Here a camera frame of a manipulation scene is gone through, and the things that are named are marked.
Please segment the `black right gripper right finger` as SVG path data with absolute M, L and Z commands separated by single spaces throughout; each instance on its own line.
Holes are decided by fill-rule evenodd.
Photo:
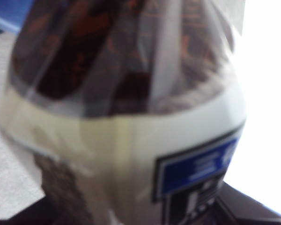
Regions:
M 281 215 L 224 183 L 214 204 L 217 225 L 281 225 Z

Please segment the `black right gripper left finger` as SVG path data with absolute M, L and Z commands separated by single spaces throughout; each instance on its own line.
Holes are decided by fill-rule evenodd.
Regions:
M 31 204 L 9 219 L 12 225 L 52 225 L 59 212 L 47 196 Z

